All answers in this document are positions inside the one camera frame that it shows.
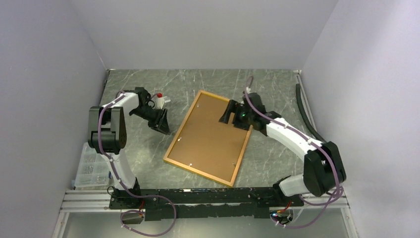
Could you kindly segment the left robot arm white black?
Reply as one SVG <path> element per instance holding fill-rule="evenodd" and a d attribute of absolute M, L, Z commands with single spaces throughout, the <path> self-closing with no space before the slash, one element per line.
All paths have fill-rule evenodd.
<path fill-rule="evenodd" d="M 114 191 L 124 192 L 122 202 L 129 208 L 141 204 L 142 195 L 136 176 L 131 170 L 126 153 L 126 119 L 138 116 L 154 131 L 169 135 L 166 103 L 171 99 L 162 93 L 150 94 L 144 87 L 119 91 L 116 97 L 89 109 L 88 145 L 107 162 L 114 180 Z"/>

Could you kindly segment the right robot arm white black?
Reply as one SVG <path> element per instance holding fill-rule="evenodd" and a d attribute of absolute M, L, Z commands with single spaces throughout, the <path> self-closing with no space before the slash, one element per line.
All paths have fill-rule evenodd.
<path fill-rule="evenodd" d="M 339 187 L 347 178 L 337 145 L 322 142 L 296 129 L 279 113 L 267 111 L 257 93 L 243 96 L 241 102 L 230 100 L 219 119 L 232 121 L 235 128 L 253 127 L 294 152 L 303 162 L 300 175 L 281 179 L 274 187 L 272 199 L 279 206 L 286 205 L 294 195 L 310 193 L 321 196 Z"/>

